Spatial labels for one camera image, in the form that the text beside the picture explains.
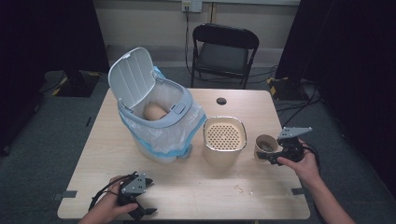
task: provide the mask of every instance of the perforated surface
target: perforated surface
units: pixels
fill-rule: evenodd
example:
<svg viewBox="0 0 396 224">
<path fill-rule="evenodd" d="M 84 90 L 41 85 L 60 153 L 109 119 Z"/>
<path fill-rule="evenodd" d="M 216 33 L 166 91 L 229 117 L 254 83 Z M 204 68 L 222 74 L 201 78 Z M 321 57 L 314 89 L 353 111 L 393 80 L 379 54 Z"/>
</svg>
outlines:
<svg viewBox="0 0 396 224">
<path fill-rule="evenodd" d="M 232 124 L 214 123 L 207 131 L 206 143 L 217 150 L 233 150 L 243 146 L 239 129 Z"/>
</svg>

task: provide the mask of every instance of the person's left hand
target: person's left hand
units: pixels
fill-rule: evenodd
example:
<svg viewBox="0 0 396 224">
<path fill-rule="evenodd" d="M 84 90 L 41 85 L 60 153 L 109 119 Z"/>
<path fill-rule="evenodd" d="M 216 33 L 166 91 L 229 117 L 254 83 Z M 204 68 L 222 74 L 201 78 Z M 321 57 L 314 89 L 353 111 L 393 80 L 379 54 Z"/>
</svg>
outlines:
<svg viewBox="0 0 396 224">
<path fill-rule="evenodd" d="M 137 203 L 128 203 L 124 206 L 117 204 L 120 189 L 120 181 L 111 185 L 107 189 L 105 196 L 82 218 L 79 224 L 83 223 L 109 223 L 121 214 L 129 213 L 137 208 Z"/>
</svg>

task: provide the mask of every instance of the gray carpet floor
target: gray carpet floor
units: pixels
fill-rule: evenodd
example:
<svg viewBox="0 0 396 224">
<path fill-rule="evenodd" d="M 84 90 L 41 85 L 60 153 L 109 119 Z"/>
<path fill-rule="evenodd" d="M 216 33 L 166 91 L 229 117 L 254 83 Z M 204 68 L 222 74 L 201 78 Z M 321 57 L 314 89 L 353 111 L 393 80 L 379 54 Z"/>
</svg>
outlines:
<svg viewBox="0 0 396 224">
<path fill-rule="evenodd" d="M 169 79 L 190 86 L 191 77 L 186 68 L 160 69 Z M 247 89 L 268 90 L 265 79 L 272 75 L 271 71 L 272 68 L 253 68 Z M 42 90 L 54 85 L 61 75 L 62 72 L 47 73 L 48 82 Z M 194 87 L 240 89 L 237 80 L 195 80 Z M 103 76 L 89 98 L 56 97 L 51 91 L 45 92 L 40 109 L 10 144 L 10 155 L 0 158 L 0 223 L 77 223 L 57 217 L 60 201 L 53 197 L 66 190 L 107 90 L 107 77 Z M 305 90 L 319 98 L 313 85 L 305 86 Z M 297 109 L 283 109 L 302 102 L 274 100 L 274 103 L 284 123 Z M 313 128 L 313 132 L 302 138 L 317 149 L 324 181 L 357 223 L 396 223 L 394 198 L 370 163 L 343 137 L 342 124 L 322 101 L 305 107 L 287 126 Z M 312 196 L 308 191 L 305 196 L 311 211 L 309 219 L 261 220 L 260 223 L 322 223 Z M 253 223 L 253 220 L 239 223 Z"/>
</svg>

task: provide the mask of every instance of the hole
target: hole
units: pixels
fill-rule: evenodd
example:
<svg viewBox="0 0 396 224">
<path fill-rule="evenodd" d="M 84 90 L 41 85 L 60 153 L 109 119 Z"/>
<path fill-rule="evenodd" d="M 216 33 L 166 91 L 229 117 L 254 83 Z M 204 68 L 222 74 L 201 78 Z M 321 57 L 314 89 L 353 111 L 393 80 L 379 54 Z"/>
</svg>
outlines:
<svg viewBox="0 0 396 224">
<path fill-rule="evenodd" d="M 225 104 L 227 104 L 227 100 L 220 97 L 216 100 L 216 103 L 218 103 L 218 105 L 225 105 Z"/>
</svg>

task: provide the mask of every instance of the paper roll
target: paper roll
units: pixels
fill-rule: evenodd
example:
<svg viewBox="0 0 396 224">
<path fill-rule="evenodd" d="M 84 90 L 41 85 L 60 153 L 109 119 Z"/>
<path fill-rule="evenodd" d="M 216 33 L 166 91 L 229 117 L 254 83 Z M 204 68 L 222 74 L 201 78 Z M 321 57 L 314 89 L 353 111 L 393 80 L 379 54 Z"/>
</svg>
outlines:
<svg viewBox="0 0 396 224">
<path fill-rule="evenodd" d="M 143 113 L 147 120 L 157 120 L 167 115 L 166 111 L 164 111 L 162 107 L 155 103 L 146 105 Z"/>
</svg>

